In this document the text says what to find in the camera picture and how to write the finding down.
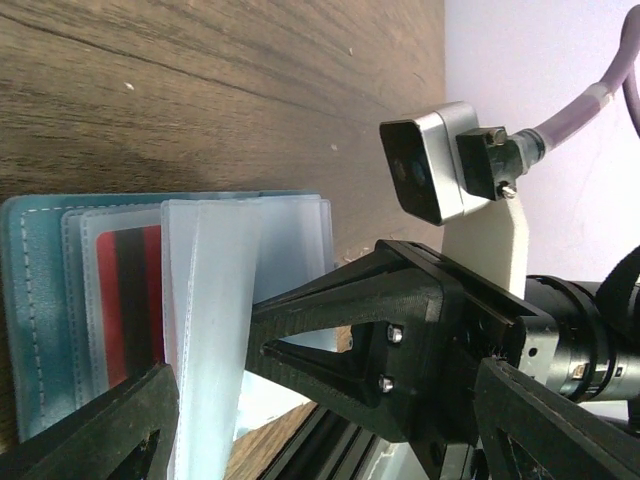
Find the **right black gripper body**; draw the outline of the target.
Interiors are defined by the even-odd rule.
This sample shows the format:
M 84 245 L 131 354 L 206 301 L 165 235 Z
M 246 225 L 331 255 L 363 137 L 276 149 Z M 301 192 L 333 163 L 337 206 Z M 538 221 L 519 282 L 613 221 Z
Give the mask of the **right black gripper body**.
M 543 312 L 413 242 L 380 240 L 394 308 L 375 328 L 385 436 L 408 442 L 430 479 L 489 478 L 474 411 L 485 358 L 543 377 Z

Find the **red card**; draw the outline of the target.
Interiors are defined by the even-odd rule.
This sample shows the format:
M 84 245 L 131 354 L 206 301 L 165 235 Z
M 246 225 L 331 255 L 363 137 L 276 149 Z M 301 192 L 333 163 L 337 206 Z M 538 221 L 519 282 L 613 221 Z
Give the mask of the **red card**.
M 164 361 L 161 227 L 104 232 L 96 247 L 101 365 L 112 388 Z

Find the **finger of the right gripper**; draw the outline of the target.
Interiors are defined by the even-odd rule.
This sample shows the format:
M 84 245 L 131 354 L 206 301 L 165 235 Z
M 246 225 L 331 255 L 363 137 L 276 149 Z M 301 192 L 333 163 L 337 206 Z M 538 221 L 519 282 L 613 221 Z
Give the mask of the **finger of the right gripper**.
M 405 442 L 433 382 L 444 299 L 434 271 L 369 254 L 256 305 L 246 367 Z

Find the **blue leather card holder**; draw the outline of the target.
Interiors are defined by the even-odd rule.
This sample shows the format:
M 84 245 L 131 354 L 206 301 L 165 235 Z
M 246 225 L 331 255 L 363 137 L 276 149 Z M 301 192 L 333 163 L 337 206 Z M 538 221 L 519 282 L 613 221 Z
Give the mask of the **blue leather card holder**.
M 18 437 L 106 393 L 96 239 L 161 227 L 164 361 L 179 391 L 168 479 L 220 479 L 234 441 L 306 398 L 245 370 L 252 306 L 333 269 L 316 193 L 26 195 L 1 208 Z

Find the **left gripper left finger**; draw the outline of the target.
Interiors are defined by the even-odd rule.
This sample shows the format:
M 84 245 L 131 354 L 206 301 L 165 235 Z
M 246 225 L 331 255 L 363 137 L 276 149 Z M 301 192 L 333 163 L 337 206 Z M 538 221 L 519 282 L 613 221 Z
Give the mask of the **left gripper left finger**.
M 179 417 L 173 370 L 129 378 L 1 455 L 3 479 L 165 479 Z

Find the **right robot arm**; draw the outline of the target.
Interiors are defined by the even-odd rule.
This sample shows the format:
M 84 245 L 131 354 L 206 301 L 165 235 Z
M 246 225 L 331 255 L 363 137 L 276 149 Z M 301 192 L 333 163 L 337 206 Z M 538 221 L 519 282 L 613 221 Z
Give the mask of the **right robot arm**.
M 529 276 L 517 296 L 418 243 L 251 317 L 247 369 L 413 450 L 430 479 L 635 479 L 639 289 Z

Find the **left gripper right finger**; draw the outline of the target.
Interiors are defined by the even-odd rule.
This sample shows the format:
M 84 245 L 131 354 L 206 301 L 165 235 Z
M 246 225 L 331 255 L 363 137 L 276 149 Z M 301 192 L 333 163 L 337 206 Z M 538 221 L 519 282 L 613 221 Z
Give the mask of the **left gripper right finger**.
M 554 479 L 637 479 L 639 440 L 494 358 L 479 366 L 474 410 L 494 479 L 533 479 L 519 445 Z

